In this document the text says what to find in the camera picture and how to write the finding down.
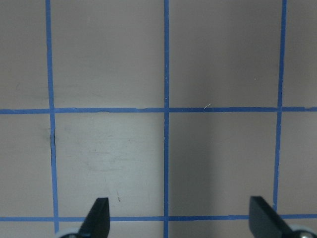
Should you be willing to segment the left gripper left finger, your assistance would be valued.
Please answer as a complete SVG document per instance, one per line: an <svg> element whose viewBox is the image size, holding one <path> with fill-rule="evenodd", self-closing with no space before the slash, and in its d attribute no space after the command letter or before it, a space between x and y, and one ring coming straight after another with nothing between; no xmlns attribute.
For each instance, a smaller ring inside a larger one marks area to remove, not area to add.
<svg viewBox="0 0 317 238"><path fill-rule="evenodd" d="M109 235L109 200L97 198L77 232L78 238L107 238Z"/></svg>

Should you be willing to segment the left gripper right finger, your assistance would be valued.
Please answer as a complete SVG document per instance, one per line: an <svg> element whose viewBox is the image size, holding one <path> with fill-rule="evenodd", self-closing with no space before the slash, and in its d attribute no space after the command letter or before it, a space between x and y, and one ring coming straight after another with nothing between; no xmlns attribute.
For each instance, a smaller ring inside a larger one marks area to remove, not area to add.
<svg viewBox="0 0 317 238"><path fill-rule="evenodd" d="M261 196L250 197L249 229L255 238L285 238L290 234L290 227Z"/></svg>

